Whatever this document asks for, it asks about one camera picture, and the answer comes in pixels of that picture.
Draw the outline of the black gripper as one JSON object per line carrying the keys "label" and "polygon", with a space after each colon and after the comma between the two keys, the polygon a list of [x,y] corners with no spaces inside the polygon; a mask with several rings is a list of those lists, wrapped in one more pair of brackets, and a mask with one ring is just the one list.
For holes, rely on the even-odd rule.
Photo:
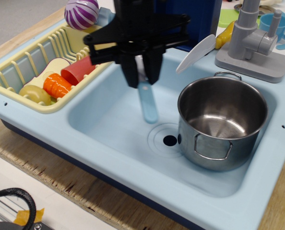
{"label": "black gripper", "polygon": [[152,0],[116,0],[112,21],[83,39],[92,64],[120,63],[129,87],[138,87],[135,56],[142,55],[150,84],[158,81],[167,48],[189,40],[186,14],[156,13]]}

